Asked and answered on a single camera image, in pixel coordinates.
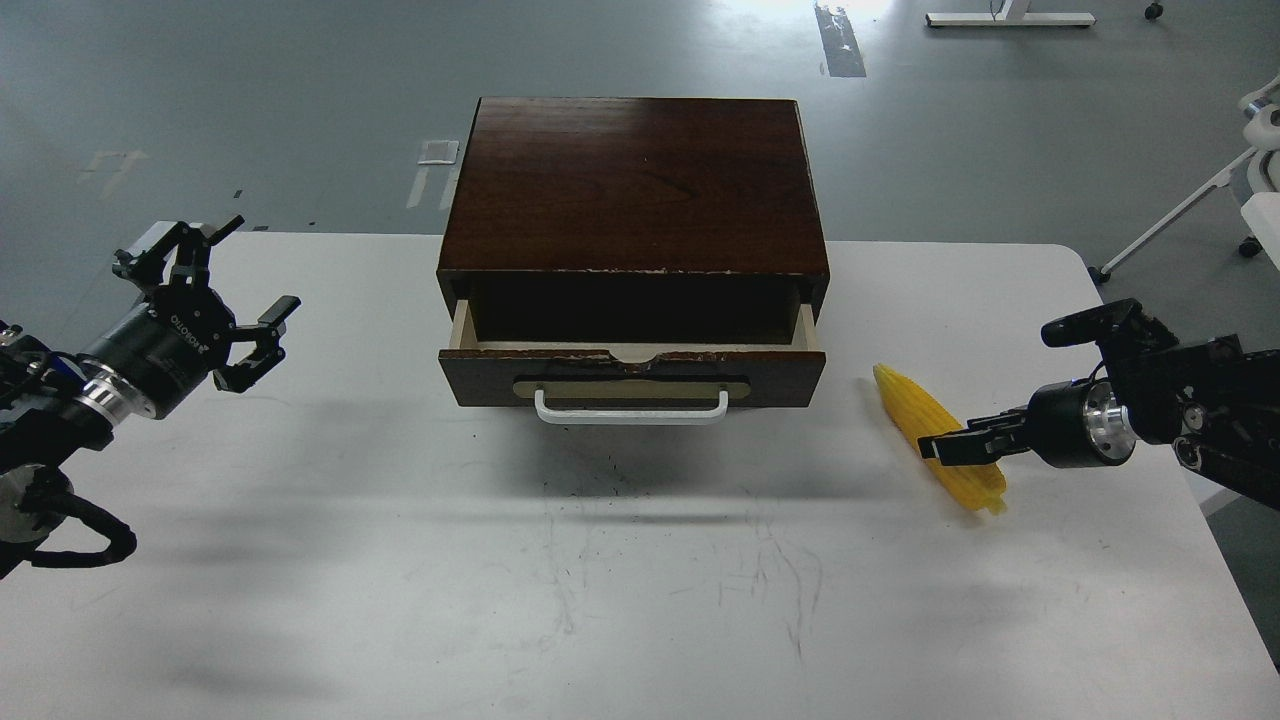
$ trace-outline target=table surface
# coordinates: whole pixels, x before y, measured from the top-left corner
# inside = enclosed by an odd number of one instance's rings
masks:
[[[0,585],[12,717],[1265,717],[1280,680],[1167,448],[1002,461],[960,509],[872,364],[957,415],[1092,370],[1055,246],[831,243],[813,406],[708,428],[460,409],[426,236],[239,233],[244,322],[303,299],[244,396],[202,386],[64,469],[122,565]],[[92,543],[64,528],[50,547]]]

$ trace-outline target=gray floor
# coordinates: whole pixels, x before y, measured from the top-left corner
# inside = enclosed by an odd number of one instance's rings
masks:
[[[805,0],[8,1],[0,310],[82,346],[132,300],[110,251],[156,219],[443,232],[445,172],[406,208],[419,147],[465,141],[481,95],[795,97],[829,240],[1051,242],[1101,264],[1244,150],[1235,100],[1280,64],[1274,0],[1171,1],[1156,23],[1146,4],[1037,3],[1092,29],[928,29],[925,10],[986,5],[846,0],[867,77],[833,78]],[[1235,255],[1245,232],[1211,196],[1103,295],[1184,337],[1280,346],[1280,277]],[[1222,518],[1220,538],[1271,538],[1229,553],[1280,566],[1276,514]]]

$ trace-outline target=wooden box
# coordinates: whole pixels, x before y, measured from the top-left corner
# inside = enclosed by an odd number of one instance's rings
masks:
[[[485,97],[438,277],[460,405],[806,406],[829,269],[796,104]]]

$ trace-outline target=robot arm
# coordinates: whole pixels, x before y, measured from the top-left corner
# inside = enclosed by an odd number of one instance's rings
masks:
[[[280,297],[252,325],[209,287],[211,249],[244,222],[236,217],[206,232],[156,223],[113,272],[142,296],[83,352],[69,355],[0,323],[0,578],[27,560],[45,568],[119,562],[137,547],[128,525],[77,496],[58,470],[81,448],[102,450],[129,415],[163,419],[210,373],[219,389],[244,392],[284,359],[284,319],[301,305]],[[168,281],[164,269],[175,255]],[[236,342],[247,357],[228,364]],[[65,518],[109,541],[100,552],[37,550]]]
[[[920,438],[920,455],[984,465],[1034,451],[1056,468],[1088,468],[1123,464],[1142,439],[1280,510],[1280,351],[1244,352],[1235,336],[1180,343],[1132,299],[1053,320],[1041,338],[1096,342],[1107,377],[1044,386],[1025,406]]]

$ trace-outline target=white metal handle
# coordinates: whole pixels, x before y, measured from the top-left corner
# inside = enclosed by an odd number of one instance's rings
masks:
[[[710,425],[728,414],[728,391],[719,391],[719,402],[710,410],[552,410],[547,391],[534,391],[538,416],[553,425]]]

